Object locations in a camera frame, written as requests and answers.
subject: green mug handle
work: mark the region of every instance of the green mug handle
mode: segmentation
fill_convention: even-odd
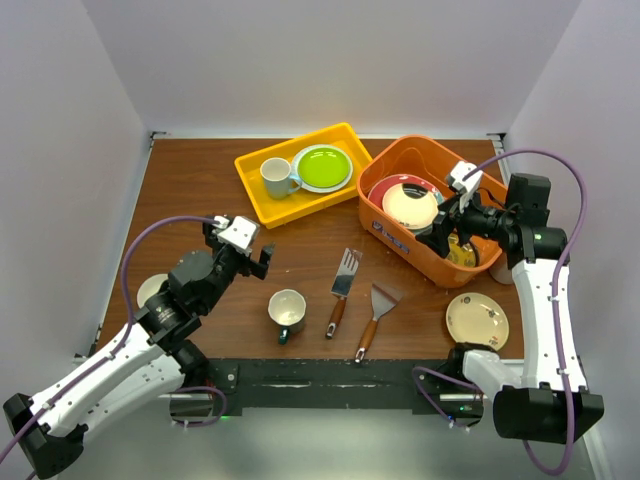
[[[280,329],[280,336],[278,337],[278,343],[284,345],[289,340],[289,327],[282,327]]]

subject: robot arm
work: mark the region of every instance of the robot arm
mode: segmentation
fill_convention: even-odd
[[[33,421],[36,412],[46,410],[19,440],[38,478],[60,473],[77,460],[84,442],[107,425],[158,395],[175,391],[206,368],[206,357],[187,337],[201,325],[200,316],[213,310],[236,274],[264,279],[273,253],[269,245],[258,262],[251,260],[259,230],[251,220],[215,220],[216,227],[203,224],[213,254],[193,251],[180,259],[160,290],[135,314],[126,343],[115,355],[113,348],[127,327],[56,384],[32,397],[16,394],[5,402],[14,434]],[[48,405],[60,389],[98,362],[105,363],[55,405]]]
[[[575,439],[604,413],[600,395],[589,393],[575,352],[567,302],[568,265],[560,270],[557,298],[551,279],[566,246],[563,230],[546,226],[551,185],[544,177],[512,175],[505,209],[483,206],[476,192],[481,173],[465,179],[475,168],[459,162],[447,181],[455,195],[439,207],[430,231],[417,239],[442,258],[449,253],[449,234],[457,230],[460,244],[473,235],[498,242],[520,299],[525,358],[523,375],[515,375],[490,347],[458,344],[449,356],[449,369],[477,385],[493,403],[494,423],[504,438],[565,443],[567,410],[558,368],[552,302],[558,301],[562,343],[575,404]]]

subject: brown spatula handle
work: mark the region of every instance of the brown spatula handle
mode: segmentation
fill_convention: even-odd
[[[371,342],[373,342],[373,337],[376,336],[376,329],[378,328],[378,322],[376,320],[369,320],[367,324],[367,328],[364,329],[364,333],[362,334],[362,338],[360,339],[360,345],[358,345],[358,350],[356,351],[356,363],[362,362],[364,360],[364,356],[369,350],[371,346]]]
[[[347,306],[346,297],[340,298],[336,306],[333,307],[333,312],[331,313],[331,319],[329,320],[329,325],[327,326],[327,334],[326,337],[331,339],[333,338],[333,334],[336,332],[338,325],[340,325],[340,320],[342,320],[342,314],[344,313],[344,308]]]

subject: wooden table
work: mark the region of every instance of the wooden table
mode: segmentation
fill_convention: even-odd
[[[280,140],[157,140],[129,229],[127,246],[151,223],[173,215],[230,214],[257,217],[234,167],[240,155]],[[365,140],[373,157],[391,141]],[[465,159],[479,162],[494,154],[488,140],[450,140],[442,144]],[[497,166],[489,171],[500,178]],[[522,320],[513,286],[493,281],[488,273],[457,290],[436,288],[402,258],[367,233],[358,221],[358,199],[308,215],[273,230],[263,228],[254,244],[276,242],[265,281],[237,277],[214,311],[203,318],[191,339],[209,357],[352,358],[371,317],[371,282],[381,280],[405,292],[400,304],[380,321],[367,358],[446,358],[453,346],[444,314],[449,302],[465,291],[494,298],[510,321],[510,336],[500,354],[523,358]],[[336,299],[329,293],[345,247],[364,253],[333,340],[324,333]],[[200,224],[165,227],[144,241],[133,257],[129,290],[135,301],[139,285],[151,275],[168,272],[187,251],[203,249]],[[278,327],[267,315],[271,295],[283,288],[300,291],[307,300],[306,328],[278,345]],[[126,320],[116,280],[99,346]]]

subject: mug handle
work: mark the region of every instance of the mug handle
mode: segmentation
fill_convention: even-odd
[[[289,194],[300,190],[300,187],[302,187],[302,179],[298,175],[296,175],[295,173],[292,173],[291,175],[289,175],[289,180],[293,180],[294,182],[297,183],[295,187],[289,188]]]
[[[282,327],[280,329],[280,336],[278,337],[278,343],[284,345],[289,340],[289,327]]]

